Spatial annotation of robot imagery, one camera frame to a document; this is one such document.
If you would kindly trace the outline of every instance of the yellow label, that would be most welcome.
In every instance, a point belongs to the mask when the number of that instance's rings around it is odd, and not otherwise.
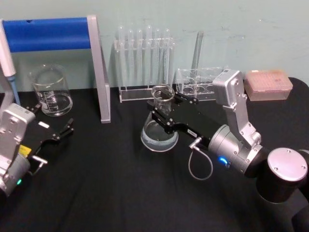
[[[26,146],[23,146],[23,145],[21,145],[19,147],[19,153],[22,154],[26,158],[29,155],[30,151],[31,151],[31,149],[29,147],[26,147]]]

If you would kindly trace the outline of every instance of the black tablecloth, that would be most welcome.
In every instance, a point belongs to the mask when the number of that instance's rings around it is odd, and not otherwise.
[[[249,120],[262,134],[262,145],[309,149],[309,88],[293,79],[286,101],[247,102]],[[96,90],[72,90],[73,108],[65,116],[37,118],[61,129],[74,118],[75,133],[39,156],[47,166],[24,181],[1,209],[0,231],[8,232],[290,232],[291,217],[308,203],[296,191],[282,204],[263,200],[255,180],[227,170],[216,157],[213,176],[196,181],[188,172],[188,145],[180,134],[167,153],[142,145],[140,131],[149,112],[145,101],[119,103],[111,93],[112,123],[101,124]],[[22,105],[34,93],[20,94]],[[201,102],[204,113],[226,123],[214,101]],[[195,155],[193,171],[209,165]]]

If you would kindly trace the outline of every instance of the erlenmeyer flask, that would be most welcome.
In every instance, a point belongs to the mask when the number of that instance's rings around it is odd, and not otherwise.
[[[175,96],[174,90],[167,85],[154,86],[151,94],[154,98],[154,105],[164,114],[171,111],[171,101]],[[163,127],[152,119],[152,113],[147,117],[140,135],[143,144],[150,150],[164,152],[172,149],[178,141],[178,133],[167,134]]]

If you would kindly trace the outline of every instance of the glass beaker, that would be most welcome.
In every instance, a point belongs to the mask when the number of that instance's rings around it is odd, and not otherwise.
[[[175,96],[174,90],[167,85],[154,86],[151,90],[154,105],[165,115],[171,112],[171,101]],[[167,134],[163,127],[152,119],[150,113],[140,135],[141,141],[151,151],[165,152],[171,150],[178,141],[178,133]]]
[[[61,116],[70,111],[73,102],[62,66],[44,64],[30,72],[29,78],[44,114]]]

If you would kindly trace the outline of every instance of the gray cable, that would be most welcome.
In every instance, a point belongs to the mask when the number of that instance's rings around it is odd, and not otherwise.
[[[205,156],[205,157],[208,159],[209,164],[211,165],[211,172],[210,172],[209,175],[206,176],[205,178],[198,178],[198,177],[196,177],[196,176],[192,173],[192,171],[191,171],[191,165],[190,165],[190,164],[191,164],[191,158],[192,158],[192,155],[193,155],[193,152],[194,152],[193,149],[195,149],[195,150],[198,151],[200,154],[202,154],[203,156]],[[191,154],[190,154],[189,161],[188,161],[189,173],[190,173],[191,176],[192,176],[194,179],[196,179],[196,180],[207,180],[207,179],[209,179],[209,178],[211,177],[212,172],[213,172],[212,161],[211,161],[211,159],[209,158],[209,156],[208,156],[207,154],[205,154],[204,152],[202,152],[197,146],[194,146],[193,149],[192,149],[192,152],[191,152]]]

